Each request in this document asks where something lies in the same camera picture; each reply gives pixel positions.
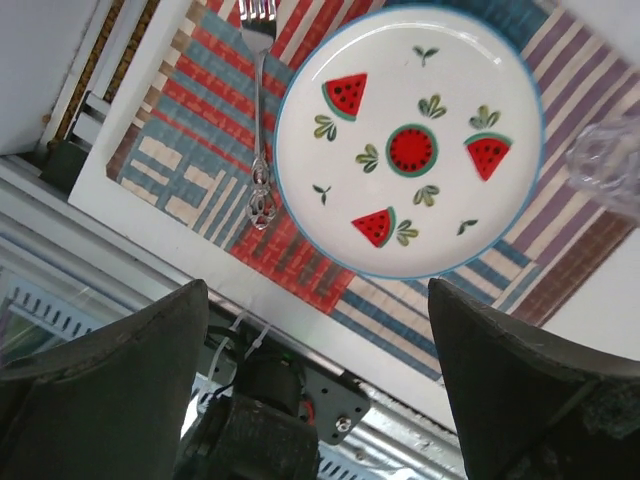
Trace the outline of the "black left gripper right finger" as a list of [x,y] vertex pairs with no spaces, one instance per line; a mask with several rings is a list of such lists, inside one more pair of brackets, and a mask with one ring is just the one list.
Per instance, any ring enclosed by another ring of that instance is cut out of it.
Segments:
[[636,479],[639,364],[432,279],[434,341],[470,479]]

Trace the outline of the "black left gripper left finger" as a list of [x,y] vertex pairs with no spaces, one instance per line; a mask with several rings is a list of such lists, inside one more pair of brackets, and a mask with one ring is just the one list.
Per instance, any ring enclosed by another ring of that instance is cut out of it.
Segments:
[[194,280],[2,367],[2,478],[171,478],[208,319]]

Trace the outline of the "clear drinking glass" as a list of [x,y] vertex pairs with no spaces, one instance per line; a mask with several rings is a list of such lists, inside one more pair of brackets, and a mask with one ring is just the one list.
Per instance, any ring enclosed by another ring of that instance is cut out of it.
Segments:
[[606,209],[639,221],[639,117],[588,125],[565,153],[568,183]]

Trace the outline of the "striped patchwork placemat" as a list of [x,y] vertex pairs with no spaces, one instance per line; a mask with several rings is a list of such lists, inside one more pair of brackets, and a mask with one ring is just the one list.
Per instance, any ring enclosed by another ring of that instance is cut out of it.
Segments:
[[[639,111],[639,70],[560,7],[458,1],[525,57],[542,94],[546,160],[522,218],[448,274],[478,300],[543,325],[620,245],[631,223],[573,190],[564,151],[590,122]],[[196,1],[107,166],[108,177],[168,219],[159,240],[202,265],[201,237],[342,325],[438,379],[423,280],[357,276],[318,253],[285,212],[267,230],[244,211],[253,148],[253,65],[232,1]]]

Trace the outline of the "white watermelon pattern plate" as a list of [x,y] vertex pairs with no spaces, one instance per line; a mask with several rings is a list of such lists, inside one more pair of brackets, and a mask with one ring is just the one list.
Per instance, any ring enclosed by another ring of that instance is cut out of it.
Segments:
[[503,33],[453,7],[401,5],[305,60],[278,113],[274,172],[324,256],[362,275],[426,278],[514,226],[544,142],[537,84]]

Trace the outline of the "silver ornate fork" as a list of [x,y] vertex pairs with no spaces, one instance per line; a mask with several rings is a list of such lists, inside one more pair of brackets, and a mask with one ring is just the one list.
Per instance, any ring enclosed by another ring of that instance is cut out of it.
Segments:
[[251,165],[252,190],[246,207],[251,224],[264,230],[277,211],[271,192],[271,172],[267,161],[262,122],[262,83],[264,61],[277,33],[277,7],[274,1],[239,0],[241,37],[254,63],[254,158]]

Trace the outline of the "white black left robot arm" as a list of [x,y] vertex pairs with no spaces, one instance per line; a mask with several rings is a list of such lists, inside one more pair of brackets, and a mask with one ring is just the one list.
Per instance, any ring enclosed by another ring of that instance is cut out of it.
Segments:
[[[471,479],[635,479],[639,365],[429,283],[429,317]],[[234,337],[231,395],[180,433],[208,322],[195,280],[1,371],[5,479],[313,479],[299,374]]]

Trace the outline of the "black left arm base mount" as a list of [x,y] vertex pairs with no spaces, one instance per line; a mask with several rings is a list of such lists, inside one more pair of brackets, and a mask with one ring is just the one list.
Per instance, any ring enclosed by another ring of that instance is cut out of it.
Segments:
[[302,364],[302,372],[299,418],[315,427],[322,442],[338,445],[367,414],[370,398],[349,375],[310,363]]

